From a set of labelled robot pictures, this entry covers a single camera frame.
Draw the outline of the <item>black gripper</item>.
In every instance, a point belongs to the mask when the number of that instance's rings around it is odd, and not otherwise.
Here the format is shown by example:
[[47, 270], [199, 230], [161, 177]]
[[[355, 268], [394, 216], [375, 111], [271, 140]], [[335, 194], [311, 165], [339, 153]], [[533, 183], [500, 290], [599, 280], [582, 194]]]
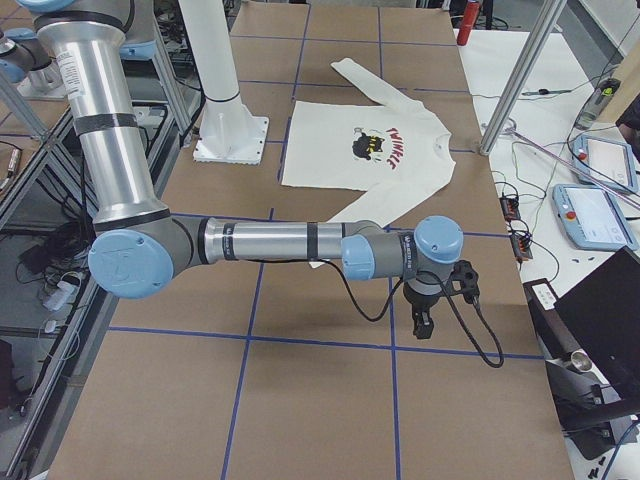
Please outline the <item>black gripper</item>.
[[434, 330], [434, 322], [429, 312], [442, 296], [442, 288], [439, 285], [411, 280], [404, 284], [403, 295], [413, 309], [413, 335], [416, 338], [430, 339]]

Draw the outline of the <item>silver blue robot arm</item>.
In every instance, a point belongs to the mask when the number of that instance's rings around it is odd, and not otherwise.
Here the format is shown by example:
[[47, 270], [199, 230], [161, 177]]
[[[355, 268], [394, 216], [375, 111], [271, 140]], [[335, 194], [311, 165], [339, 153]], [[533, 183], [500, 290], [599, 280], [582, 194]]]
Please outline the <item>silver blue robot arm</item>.
[[98, 200], [88, 263], [106, 291], [129, 299], [164, 289], [186, 269], [219, 261], [333, 267], [344, 283], [391, 277], [412, 307], [413, 333], [431, 336], [440, 298], [475, 302], [459, 225], [431, 216], [387, 232], [346, 223], [179, 219], [155, 194], [121, 62], [125, 43], [154, 19], [147, 1], [29, 1], [37, 38], [56, 57]]
[[57, 86], [59, 74], [49, 53], [29, 28], [1, 31], [1, 71], [12, 84], [29, 79], [37, 90]]

